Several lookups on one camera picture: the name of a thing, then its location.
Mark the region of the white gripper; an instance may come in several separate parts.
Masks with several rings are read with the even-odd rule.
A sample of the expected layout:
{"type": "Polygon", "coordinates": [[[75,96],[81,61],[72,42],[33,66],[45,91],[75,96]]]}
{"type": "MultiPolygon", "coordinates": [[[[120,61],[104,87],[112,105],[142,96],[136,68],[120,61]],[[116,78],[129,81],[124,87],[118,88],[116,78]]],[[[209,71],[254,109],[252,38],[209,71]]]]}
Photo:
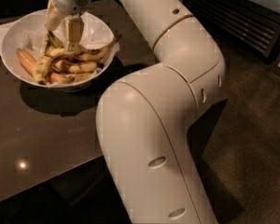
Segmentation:
{"type": "MultiPolygon", "coordinates": [[[[65,15],[83,14],[90,9],[91,0],[49,0],[45,27],[55,31],[65,15]]],[[[77,50],[84,30],[80,17],[64,21],[64,47],[67,51],[77,50]]]]}

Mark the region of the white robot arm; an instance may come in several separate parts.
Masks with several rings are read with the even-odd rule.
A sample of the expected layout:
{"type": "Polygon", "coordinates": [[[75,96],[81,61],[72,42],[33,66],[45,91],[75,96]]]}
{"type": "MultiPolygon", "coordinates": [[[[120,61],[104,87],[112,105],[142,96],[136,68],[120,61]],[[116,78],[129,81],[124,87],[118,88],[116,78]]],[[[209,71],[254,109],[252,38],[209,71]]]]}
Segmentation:
{"type": "Polygon", "coordinates": [[[189,127],[224,100],[226,66],[179,0],[120,0],[158,61],[114,82],[96,109],[108,170],[132,224],[218,224],[189,127]]]}

